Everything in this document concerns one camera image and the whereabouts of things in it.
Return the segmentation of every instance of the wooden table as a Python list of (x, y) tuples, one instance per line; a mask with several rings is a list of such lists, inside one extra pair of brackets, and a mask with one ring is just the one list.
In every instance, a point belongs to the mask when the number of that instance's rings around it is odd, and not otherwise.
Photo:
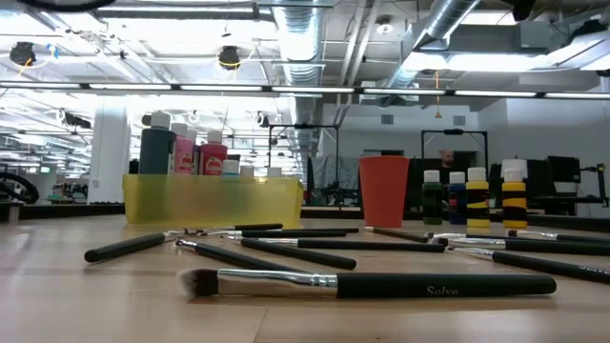
[[(303, 220), (307, 228), (358, 225), (362, 223)], [(404, 226), (411, 231), (431, 230), (416, 222)], [(450, 232), (452, 228), (435, 229)], [(172, 244), (95, 265), (83, 260), (87, 249), (152, 230), (165, 229), (126, 226), (124, 216), (32, 220), (0, 227), (2, 342), (599, 343), (608, 339), (610, 286), (561, 276), (556, 277), (558, 291), (551, 296), (357, 301), (213, 297), (189, 301), (176, 272), (231, 266), (175, 251)], [(503, 233), (503, 229), (494, 227), (492, 233)], [(401, 241), (370, 232), (349, 238)], [(247, 250), (216, 237), (201, 239), (305, 270), (336, 272)], [(451, 253), (334, 253), (356, 258), (358, 272), (528, 273)], [(610, 257), (538, 255), (610, 269)]]

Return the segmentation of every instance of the ceiling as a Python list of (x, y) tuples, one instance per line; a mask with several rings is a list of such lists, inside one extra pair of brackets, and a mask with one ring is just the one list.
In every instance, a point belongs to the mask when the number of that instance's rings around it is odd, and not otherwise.
[[(185, 1), (187, 5), (201, 5), (201, 1)], [(106, 83), (200, 83), (200, 84), (283, 84), (284, 61), (280, 55), (279, 32), (275, 23), (254, 20), (193, 20), (175, 18), (175, 2), (163, 0), (118, 1), (116, 6), (163, 5), (157, 18), (147, 15), (131, 18), (116, 18), (104, 11), (95, 13), (44, 13), (8, 4), (0, 11), (0, 79), (23, 81), (106, 82)], [(323, 55), (319, 61), (323, 68), (322, 84), (337, 85), (341, 82), (341, 68), (349, 45), (358, 6), (362, 1), (333, 1), (333, 6), (324, 11), (321, 36)], [(364, 57), (360, 63), (355, 82), (386, 79), (401, 63), (401, 43), (409, 24), (428, 15), (432, 1), (384, 1), (377, 9), (376, 17), (389, 15), (393, 30), (381, 34), (372, 30)], [(540, 22), (566, 19), (583, 15), (583, 12), (601, 13), (605, 16), (607, 1), (538, 1), (531, 19)], [(364, 11), (362, 28), (369, 20)], [(514, 26), (511, 8), (499, 1), (482, 1), (462, 22), (462, 25)], [(555, 25), (552, 35), (561, 35)], [(36, 62), (33, 68), (21, 68), (9, 59), (16, 42), (34, 43)], [(236, 71), (225, 71), (217, 63), (217, 55), (223, 46), (237, 46), (242, 64)], [(553, 72), (477, 72), (451, 71), (420, 72), (415, 82), (421, 88), (486, 89), (486, 90), (561, 90), (586, 91), (592, 88), (597, 76), (592, 71)], [(0, 163), (11, 165), (32, 161), (51, 161), (48, 153), (70, 150), (69, 157), (59, 161), (70, 161), (73, 165), (59, 163), (62, 172), (86, 173), (91, 158), (92, 131), (78, 129), (79, 134), (70, 134), (74, 128), (58, 120), (62, 112), (80, 116), (94, 124), (98, 95), (91, 93), (62, 93), (43, 91), (0, 90), (0, 131), (3, 133), (4, 151), (0, 151)], [(200, 142), (209, 130), (223, 130), (225, 141), (234, 152), (249, 155), (252, 149), (258, 157), (249, 157), (249, 163), (264, 167), (268, 130), (255, 122), (258, 114), (267, 115), (272, 124), (295, 122), (294, 99), (280, 96), (268, 97), (223, 97), (190, 95), (126, 95), (129, 96), (129, 114), (132, 122), (132, 157), (139, 154), (138, 135), (144, 128), (141, 119), (153, 111), (165, 111), (173, 121), (185, 122), (197, 130)], [(324, 97), (324, 102), (334, 104), (334, 97)], [(477, 100), (444, 102), (445, 106), (471, 106)], [(418, 101), (423, 109), (435, 104), (434, 97)], [(358, 109), (358, 99), (353, 99), (353, 108), (347, 115), (344, 130), (366, 130), (369, 124), (357, 120), (367, 112)], [(324, 106), (324, 124), (334, 117), (334, 105)], [(405, 128), (425, 127), (426, 123), (405, 121)], [(32, 131), (40, 134), (12, 134), (14, 131)], [(293, 154), (293, 130), (283, 132), (288, 138), (280, 140), (279, 151)], [(37, 151), (25, 153), (14, 151)], [(285, 166), (285, 172), (302, 173), (299, 158), (274, 157), (274, 162)]]

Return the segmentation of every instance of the red bottle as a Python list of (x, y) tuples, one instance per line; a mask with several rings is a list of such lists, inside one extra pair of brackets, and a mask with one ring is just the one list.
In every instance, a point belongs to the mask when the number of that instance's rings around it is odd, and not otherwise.
[(222, 132), (209, 131), (208, 144), (201, 146), (199, 173), (222, 175), (222, 162), (227, 159), (229, 148), (222, 145)]

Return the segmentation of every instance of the blue bottle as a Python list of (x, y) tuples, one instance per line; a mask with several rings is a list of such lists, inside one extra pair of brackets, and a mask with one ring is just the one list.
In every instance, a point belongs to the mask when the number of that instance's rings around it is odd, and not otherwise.
[(449, 223), (466, 225), (466, 174), (462, 171), (449, 173)]

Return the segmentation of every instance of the pink bottle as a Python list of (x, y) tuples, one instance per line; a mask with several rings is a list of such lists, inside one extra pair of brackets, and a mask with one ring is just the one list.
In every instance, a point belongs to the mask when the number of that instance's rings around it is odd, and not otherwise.
[(209, 131), (208, 144), (201, 146), (199, 173), (202, 175), (222, 175), (222, 162), (227, 159), (229, 148), (222, 145), (222, 132)]
[(172, 124), (176, 135), (174, 172), (179, 174), (191, 174), (193, 170), (193, 142), (187, 138), (187, 130), (186, 124)]

